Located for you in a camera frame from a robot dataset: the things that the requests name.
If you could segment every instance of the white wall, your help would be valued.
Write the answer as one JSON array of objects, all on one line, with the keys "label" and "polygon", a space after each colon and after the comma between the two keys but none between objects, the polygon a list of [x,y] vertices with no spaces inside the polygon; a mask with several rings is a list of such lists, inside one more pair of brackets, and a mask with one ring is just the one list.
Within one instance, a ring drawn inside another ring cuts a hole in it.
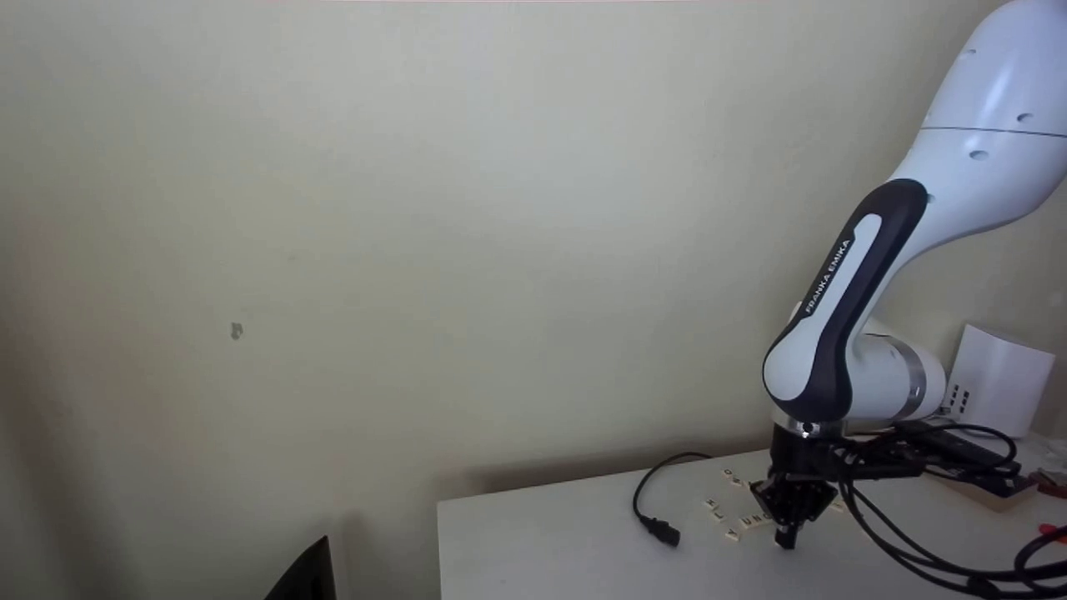
[{"label": "white wall", "polygon": [[[760,443],[767,340],[989,5],[4,0],[0,596],[263,596],[331,526],[426,600],[439,497]],[[1065,224],[890,320],[1065,353]]]}]

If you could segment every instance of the cable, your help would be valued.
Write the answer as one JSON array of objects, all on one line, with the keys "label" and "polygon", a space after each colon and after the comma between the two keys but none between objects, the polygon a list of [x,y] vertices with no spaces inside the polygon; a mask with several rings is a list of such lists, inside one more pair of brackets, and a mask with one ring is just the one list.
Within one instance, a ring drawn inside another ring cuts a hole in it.
[{"label": "cable", "polygon": [[993,472],[1016,472],[1016,443],[1004,432],[1004,430],[993,430],[993,425],[982,425],[982,422],[938,422],[938,425],[929,425],[929,430],[957,430],[957,432],[976,432],[976,437],[989,437],[989,439],[996,439],[996,443],[1004,443],[1004,453],[1001,453],[1001,461],[996,463],[989,463],[989,467],[969,467],[969,469],[963,469],[963,472],[987,472],[987,469],[993,469]]},{"label": "cable", "polygon": [[1016,572],[1032,589],[1038,589],[1038,594],[1054,594],[1054,596],[1067,596],[1067,582],[1059,582],[1059,586],[1044,586],[1044,582],[1038,582],[1038,577],[1035,577],[1035,571],[1042,571],[1042,567],[1026,567],[1026,562],[1035,561],[1035,552],[1042,552],[1047,543],[1065,541],[1065,537],[1067,537],[1067,526],[1058,526],[1058,531],[1042,532],[1038,541],[1032,541],[1032,543],[1013,556],[1013,572]]},{"label": "cable", "polygon": [[707,461],[707,457],[709,457],[709,453],[696,453],[696,449],[669,453],[669,457],[664,457],[660,463],[655,463],[655,467],[640,477],[640,483],[633,487],[630,510],[633,510],[638,524],[640,524],[649,537],[657,537],[664,545],[678,545],[678,543],[679,543],[679,531],[678,531],[674,524],[666,524],[666,519],[657,519],[657,515],[640,514],[640,493],[644,493],[644,487],[655,480],[655,472],[660,472],[664,467],[684,463],[684,461]]},{"label": "cable", "polygon": [[[862,493],[854,487],[854,480],[839,480],[839,497],[843,497],[849,515],[862,524],[862,531],[890,561],[897,561],[903,571],[923,577],[927,582],[938,582],[945,589],[968,594],[968,596],[996,596],[996,600],[1044,600],[1044,596],[1065,596],[1067,594],[1067,582],[1047,586],[1047,581],[1065,581],[1067,577],[1067,561],[1044,562],[1044,567],[1026,567],[1038,549],[1044,549],[1047,543],[1067,537],[1067,526],[1032,541],[1016,552],[1013,571],[969,571],[969,567],[962,567],[962,562],[951,562],[951,561],[929,552],[913,537],[908,537],[867,493]],[[885,532],[878,532],[862,506],[867,506],[909,549],[903,549],[903,545],[890,543]]]}]

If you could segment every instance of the black cable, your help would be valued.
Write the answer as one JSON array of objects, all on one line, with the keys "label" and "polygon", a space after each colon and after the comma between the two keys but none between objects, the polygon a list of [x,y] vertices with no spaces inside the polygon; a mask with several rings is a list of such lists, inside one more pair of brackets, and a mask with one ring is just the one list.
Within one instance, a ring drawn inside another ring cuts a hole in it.
[{"label": "black cable", "polygon": [[1054,594],[1054,596],[1067,596],[1067,582],[1059,586],[1044,586],[1042,577],[1035,577],[1035,571],[1042,567],[1026,567],[1047,543],[1058,543],[1067,537],[1067,526],[1058,526],[1049,532],[1042,532],[1038,541],[1032,541],[1016,556],[1013,556],[1013,572],[1038,594]]},{"label": "black cable", "polygon": [[1004,443],[1004,453],[996,463],[989,467],[968,467],[968,469],[957,469],[957,472],[1016,472],[1016,443],[1004,432],[1004,430],[993,430],[993,425],[982,425],[982,422],[933,422],[929,430],[945,430],[945,432],[969,432],[969,437],[989,437],[996,443]]},{"label": "black cable", "polygon": [[[862,531],[890,556],[897,561],[903,571],[923,577],[927,582],[938,582],[945,589],[953,589],[953,594],[968,594],[968,596],[1004,596],[1004,600],[1044,600],[1044,596],[1065,596],[1067,594],[1067,582],[1059,586],[1047,586],[1047,581],[1065,581],[1067,577],[1067,561],[1059,562],[1044,562],[1044,567],[1026,567],[1035,561],[1038,549],[1044,549],[1047,543],[1067,537],[1067,526],[1058,531],[1058,532],[1047,532],[1047,537],[1038,537],[1032,541],[1016,561],[1013,561],[1013,571],[969,571],[969,567],[962,567],[962,562],[951,562],[938,552],[929,552],[927,545],[919,545],[917,541],[909,541],[867,493],[862,493],[854,487],[854,480],[843,480],[839,483],[839,497],[849,510],[849,515],[862,524]],[[897,532],[909,549],[890,543],[887,537],[879,537],[862,502],[890,531]]]},{"label": "black cable", "polygon": [[669,457],[664,457],[660,463],[655,463],[655,467],[640,477],[640,483],[633,487],[630,510],[633,510],[638,524],[640,524],[649,537],[657,537],[664,545],[678,545],[678,543],[679,543],[679,531],[678,531],[674,524],[666,524],[666,519],[657,519],[657,515],[640,514],[640,493],[644,493],[644,487],[655,480],[655,472],[660,472],[664,467],[684,463],[684,461],[707,461],[707,457],[709,457],[709,453],[696,453],[696,449],[669,453]]}]

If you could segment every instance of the white table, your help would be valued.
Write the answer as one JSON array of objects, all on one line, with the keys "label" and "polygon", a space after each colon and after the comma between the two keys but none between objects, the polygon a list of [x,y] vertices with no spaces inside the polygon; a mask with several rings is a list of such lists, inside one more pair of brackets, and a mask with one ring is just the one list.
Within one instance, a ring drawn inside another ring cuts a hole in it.
[{"label": "white table", "polygon": [[[630,515],[640,472],[464,497],[438,506],[444,600],[792,600],[953,596],[885,556],[839,506],[776,549],[747,480],[767,453],[679,463],[657,472],[644,510],[679,526],[679,549],[649,541]],[[908,532],[968,567],[1012,567],[1042,519],[1059,524],[1065,501],[1026,497],[996,514],[940,480],[863,483]]]}]

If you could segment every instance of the white robotic arm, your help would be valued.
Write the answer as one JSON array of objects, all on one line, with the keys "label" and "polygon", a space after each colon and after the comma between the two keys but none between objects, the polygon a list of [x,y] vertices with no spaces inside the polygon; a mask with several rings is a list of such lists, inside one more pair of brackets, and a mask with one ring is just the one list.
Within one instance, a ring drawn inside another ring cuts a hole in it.
[{"label": "white robotic arm", "polygon": [[1067,171],[1067,0],[1012,0],[968,41],[893,177],[848,221],[763,360],[763,387],[799,432],[927,417],[933,353],[867,326],[917,253],[1038,209]]}]

